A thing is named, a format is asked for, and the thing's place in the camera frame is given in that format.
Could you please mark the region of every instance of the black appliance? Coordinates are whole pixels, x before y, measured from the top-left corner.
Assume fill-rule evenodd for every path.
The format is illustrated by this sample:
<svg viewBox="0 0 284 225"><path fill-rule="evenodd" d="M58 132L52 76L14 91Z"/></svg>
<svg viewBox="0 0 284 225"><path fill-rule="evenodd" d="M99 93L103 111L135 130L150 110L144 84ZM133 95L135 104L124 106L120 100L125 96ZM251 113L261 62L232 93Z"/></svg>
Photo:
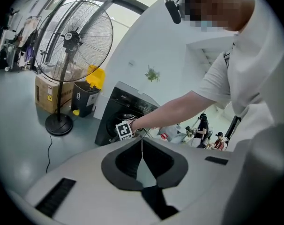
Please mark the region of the black appliance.
<svg viewBox="0 0 284 225"><path fill-rule="evenodd" d="M116 124L139 118L157 109L159 105L148 95L123 82L117 82L101 119L95 144L104 146L119 139Z"/></svg>

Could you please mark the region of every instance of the washing machine door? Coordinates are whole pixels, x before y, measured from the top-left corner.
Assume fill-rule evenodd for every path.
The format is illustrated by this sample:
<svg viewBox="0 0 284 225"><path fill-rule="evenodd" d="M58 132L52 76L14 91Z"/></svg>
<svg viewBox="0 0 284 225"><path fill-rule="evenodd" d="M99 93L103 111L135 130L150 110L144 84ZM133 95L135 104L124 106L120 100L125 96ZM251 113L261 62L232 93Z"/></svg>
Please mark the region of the washing machine door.
<svg viewBox="0 0 284 225"><path fill-rule="evenodd" d="M142 113L135 112L133 110L119 111L113 114L106 122L106 129L108 134L113 138L111 142L119 140L118 133L116 130L116 125L122 123L123 121L130 119L137 119L143 116Z"/></svg>

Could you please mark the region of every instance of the person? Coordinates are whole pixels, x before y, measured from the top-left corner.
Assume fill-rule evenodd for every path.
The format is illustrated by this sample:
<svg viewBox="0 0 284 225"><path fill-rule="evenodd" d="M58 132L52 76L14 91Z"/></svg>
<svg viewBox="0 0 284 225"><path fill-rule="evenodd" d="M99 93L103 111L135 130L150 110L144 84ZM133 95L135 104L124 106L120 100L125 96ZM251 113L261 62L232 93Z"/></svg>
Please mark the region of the person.
<svg viewBox="0 0 284 225"><path fill-rule="evenodd" d="M217 57L198 88L133 121L131 129L169 126L216 102L232 102L242 118L229 142L234 149L274 124L260 87L283 61L284 30L265 0L190 0L190 8L202 21L236 31L232 48Z"/></svg>
<svg viewBox="0 0 284 225"><path fill-rule="evenodd" d="M214 144L211 147L211 149L223 151L223 148L224 148L223 133L222 132L218 132L216 134L216 136L217 136L218 139L214 142Z"/></svg>
<svg viewBox="0 0 284 225"><path fill-rule="evenodd" d="M191 146L195 148L205 148L205 145L203 145L202 142L206 138L209 130L207 115L202 113L198 119L200 119L200 123L198 128L195 130L194 138L191 139Z"/></svg>

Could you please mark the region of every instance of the cardboard box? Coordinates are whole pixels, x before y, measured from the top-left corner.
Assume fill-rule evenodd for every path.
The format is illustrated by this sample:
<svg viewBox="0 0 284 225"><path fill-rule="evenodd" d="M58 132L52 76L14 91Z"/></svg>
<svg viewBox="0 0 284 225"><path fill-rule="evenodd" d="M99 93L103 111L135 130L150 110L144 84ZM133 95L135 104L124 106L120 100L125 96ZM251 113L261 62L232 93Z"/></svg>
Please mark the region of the cardboard box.
<svg viewBox="0 0 284 225"><path fill-rule="evenodd" d="M61 107L71 100L74 82L65 82L61 94ZM59 82L44 74L36 75L35 101L36 104L50 113L57 111L57 95Z"/></svg>

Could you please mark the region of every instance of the trash bin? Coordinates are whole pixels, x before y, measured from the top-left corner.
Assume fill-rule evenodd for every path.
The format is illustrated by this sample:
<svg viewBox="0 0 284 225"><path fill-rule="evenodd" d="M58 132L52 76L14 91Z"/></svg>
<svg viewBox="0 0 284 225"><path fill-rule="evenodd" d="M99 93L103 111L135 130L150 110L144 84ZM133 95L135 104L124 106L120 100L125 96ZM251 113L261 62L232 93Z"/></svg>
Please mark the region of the trash bin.
<svg viewBox="0 0 284 225"><path fill-rule="evenodd" d="M98 88L90 87L86 81L75 82L71 100L71 110L74 114L80 117L90 114L99 92Z"/></svg>

